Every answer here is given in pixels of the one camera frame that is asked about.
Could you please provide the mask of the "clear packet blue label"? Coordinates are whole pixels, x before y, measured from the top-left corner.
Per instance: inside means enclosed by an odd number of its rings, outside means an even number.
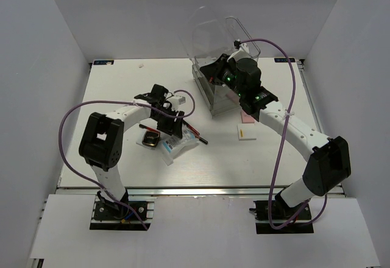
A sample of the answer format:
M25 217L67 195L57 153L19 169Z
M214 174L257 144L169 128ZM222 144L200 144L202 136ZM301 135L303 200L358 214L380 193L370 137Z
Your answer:
M186 147L197 144L198 138L195 134L184 127L182 129L182 138L172 136L162 136L158 143L157 149L167 166L173 164L174 158Z

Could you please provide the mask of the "clear acrylic makeup organizer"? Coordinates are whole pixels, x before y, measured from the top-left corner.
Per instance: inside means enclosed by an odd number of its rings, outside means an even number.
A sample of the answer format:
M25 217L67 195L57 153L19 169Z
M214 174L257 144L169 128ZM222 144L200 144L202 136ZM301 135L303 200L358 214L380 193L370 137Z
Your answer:
M180 33L193 77L212 116L244 106L257 109L261 71L260 48L250 41L241 21L202 6L189 17Z

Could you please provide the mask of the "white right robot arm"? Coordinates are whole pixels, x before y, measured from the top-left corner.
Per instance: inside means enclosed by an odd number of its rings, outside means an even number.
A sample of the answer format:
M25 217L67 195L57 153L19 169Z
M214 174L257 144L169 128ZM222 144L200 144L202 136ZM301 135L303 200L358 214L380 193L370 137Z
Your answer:
M277 132L307 162L302 177L275 197L273 206L280 217L290 218L299 205L326 195L351 175L347 141L319 133L288 112L278 97L262 86L255 60L235 61L222 54L213 63L201 66L200 72L210 84L225 85L237 94L245 113Z

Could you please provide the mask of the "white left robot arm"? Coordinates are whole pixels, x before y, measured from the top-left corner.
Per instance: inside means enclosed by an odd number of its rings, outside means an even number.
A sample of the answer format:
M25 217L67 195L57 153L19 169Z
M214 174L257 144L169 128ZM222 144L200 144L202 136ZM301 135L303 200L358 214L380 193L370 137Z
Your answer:
M146 119L157 123L157 131L169 136L183 136L183 117L179 110L185 97L172 94L155 84L151 92L136 95L129 104L106 114L90 114L85 127L79 155L91 166L102 191L99 197L108 201L108 212L117 219L129 211L127 190L118 171L124 133Z

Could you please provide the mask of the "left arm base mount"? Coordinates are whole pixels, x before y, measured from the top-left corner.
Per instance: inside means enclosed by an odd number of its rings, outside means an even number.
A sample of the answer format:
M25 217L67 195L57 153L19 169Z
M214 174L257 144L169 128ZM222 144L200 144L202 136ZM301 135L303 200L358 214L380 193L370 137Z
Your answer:
M111 202L97 193L90 220L90 230L104 231L146 231L154 216L154 202L131 200L122 201L132 209Z

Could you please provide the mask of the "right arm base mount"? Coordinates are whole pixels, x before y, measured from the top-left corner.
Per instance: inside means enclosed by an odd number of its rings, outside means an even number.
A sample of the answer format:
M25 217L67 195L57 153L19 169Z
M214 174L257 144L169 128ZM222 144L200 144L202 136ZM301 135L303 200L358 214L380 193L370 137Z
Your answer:
M296 206L284 210L278 203L272 201L271 205L272 222L279 226L292 217L300 208ZM253 207L249 208L249 213L255 216L255 227L258 235L297 235L313 234L313 224L310 207L307 205L298 215L294 216L287 226L276 230L269 224L268 219L268 201L257 200L253 202Z

